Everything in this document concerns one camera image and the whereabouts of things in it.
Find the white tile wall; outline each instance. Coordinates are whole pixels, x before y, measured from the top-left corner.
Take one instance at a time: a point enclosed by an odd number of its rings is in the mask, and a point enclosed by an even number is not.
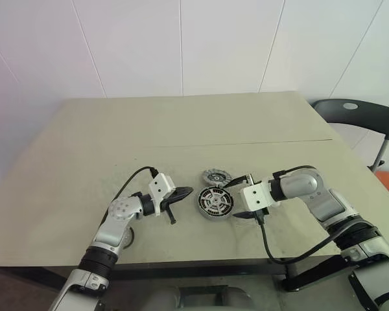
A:
[[[64,98],[260,87],[389,105],[389,0],[0,0],[0,178]]]
[[[75,0],[108,97],[182,94],[179,0]]]
[[[182,0],[185,95],[257,92],[282,0]]]
[[[380,0],[285,2],[261,91],[328,98]]]

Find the black chair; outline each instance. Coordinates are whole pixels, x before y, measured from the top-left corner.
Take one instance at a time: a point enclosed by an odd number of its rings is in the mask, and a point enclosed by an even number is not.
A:
[[[384,141],[370,170],[375,172],[389,143],[389,107],[353,99],[317,100],[312,107],[327,123],[359,126],[384,134]]]

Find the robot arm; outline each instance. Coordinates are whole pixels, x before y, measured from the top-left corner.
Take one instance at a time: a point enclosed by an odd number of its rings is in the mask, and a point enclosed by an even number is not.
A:
[[[340,193],[324,183],[314,167],[276,172],[273,179],[250,184],[241,189],[241,197],[251,212],[282,200],[301,199],[329,235],[336,236],[333,241],[343,259],[359,267],[352,274],[353,280],[350,279],[355,291],[365,296],[364,302],[368,298],[368,306],[363,303],[365,308],[384,310],[385,305],[389,305],[389,244]],[[361,286],[362,290],[357,290],[356,286]]]
[[[111,202],[78,268],[69,275],[50,311],[104,310],[99,297],[106,291],[109,274],[128,240],[130,222],[138,216],[169,212],[170,203],[182,200],[193,191],[190,187],[176,188],[172,179],[163,173],[156,175],[149,189],[150,194],[138,192]]]

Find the gear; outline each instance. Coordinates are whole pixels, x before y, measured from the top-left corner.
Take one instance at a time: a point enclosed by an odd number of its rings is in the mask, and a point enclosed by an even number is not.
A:
[[[215,168],[205,170],[202,177],[208,185],[215,187],[224,187],[232,180],[232,177],[227,172]]]
[[[209,187],[201,191],[198,206],[203,216],[210,220],[227,218],[233,208],[233,198],[222,188]]]

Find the table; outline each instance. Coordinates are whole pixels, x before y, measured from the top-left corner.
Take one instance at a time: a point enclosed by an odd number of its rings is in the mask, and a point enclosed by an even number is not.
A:
[[[113,195],[145,165],[195,193],[172,205],[174,225],[165,214],[134,222],[136,240],[120,264],[267,258],[255,221],[210,222],[196,210],[201,173],[258,180],[303,164],[389,241],[389,193],[297,93],[70,100],[0,184],[0,266],[77,265]],[[140,175],[125,194],[147,191],[149,180]],[[266,222],[277,257],[327,236],[298,199],[271,208]],[[337,253],[329,244],[316,255]]]

